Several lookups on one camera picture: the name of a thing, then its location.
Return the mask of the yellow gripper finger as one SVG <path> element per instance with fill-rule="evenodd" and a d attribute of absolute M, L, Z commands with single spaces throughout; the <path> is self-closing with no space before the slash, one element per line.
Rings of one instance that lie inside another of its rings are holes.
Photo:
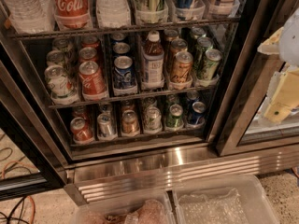
<path fill-rule="evenodd" d="M 265 55 L 278 54 L 278 43 L 282 31 L 282 27 L 276 30 L 268 39 L 266 39 L 263 43 L 260 44 L 260 46 L 257 48 L 257 51 Z"/>
<path fill-rule="evenodd" d="M 280 123 L 299 106 L 299 68 L 290 66 L 285 72 L 276 72 L 271 78 L 267 97 L 263 116 L 273 123 Z"/>

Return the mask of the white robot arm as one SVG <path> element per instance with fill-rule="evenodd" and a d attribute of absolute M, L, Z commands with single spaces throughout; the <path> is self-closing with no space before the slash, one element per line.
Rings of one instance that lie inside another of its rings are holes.
<path fill-rule="evenodd" d="M 299 106 L 299 8 L 257 50 L 265 55 L 276 54 L 289 66 L 271 77 L 262 106 L 264 119 L 280 123 Z"/>

